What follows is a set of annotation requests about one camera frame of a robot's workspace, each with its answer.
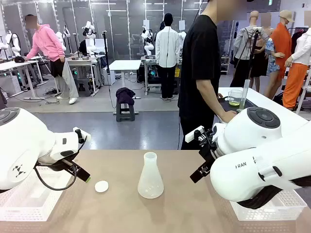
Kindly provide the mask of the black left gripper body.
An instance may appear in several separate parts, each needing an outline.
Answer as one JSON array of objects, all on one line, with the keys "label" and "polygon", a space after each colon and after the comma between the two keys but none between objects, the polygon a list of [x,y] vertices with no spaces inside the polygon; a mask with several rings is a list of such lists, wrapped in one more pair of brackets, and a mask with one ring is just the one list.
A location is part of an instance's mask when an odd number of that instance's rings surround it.
[{"label": "black left gripper body", "polygon": [[40,158],[35,164],[36,166],[48,167],[53,171],[65,170],[69,173],[78,172],[77,165],[73,162],[71,157],[65,157],[60,160],[55,160],[53,158]]}]

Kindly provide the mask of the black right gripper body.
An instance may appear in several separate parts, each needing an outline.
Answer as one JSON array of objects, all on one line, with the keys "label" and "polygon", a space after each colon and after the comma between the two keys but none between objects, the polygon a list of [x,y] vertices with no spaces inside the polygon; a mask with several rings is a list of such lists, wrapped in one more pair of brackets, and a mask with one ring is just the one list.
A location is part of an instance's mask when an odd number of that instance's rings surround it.
[{"label": "black right gripper body", "polygon": [[213,131],[209,129],[204,131],[199,137],[199,145],[201,149],[199,150],[199,154],[205,160],[205,162],[201,165],[199,170],[210,170],[211,166],[217,159],[216,155],[216,143],[212,141]]}]

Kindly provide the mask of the person's right hand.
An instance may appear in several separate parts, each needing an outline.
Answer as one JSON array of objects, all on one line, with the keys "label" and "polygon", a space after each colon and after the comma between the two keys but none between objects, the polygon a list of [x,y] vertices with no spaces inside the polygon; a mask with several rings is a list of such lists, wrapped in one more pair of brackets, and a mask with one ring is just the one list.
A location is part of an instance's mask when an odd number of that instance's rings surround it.
[{"label": "person's right hand", "polygon": [[233,119],[233,117],[235,117],[237,115],[237,113],[235,111],[222,111],[219,114],[219,118],[221,119],[222,122],[224,123],[228,123],[230,120]]}]

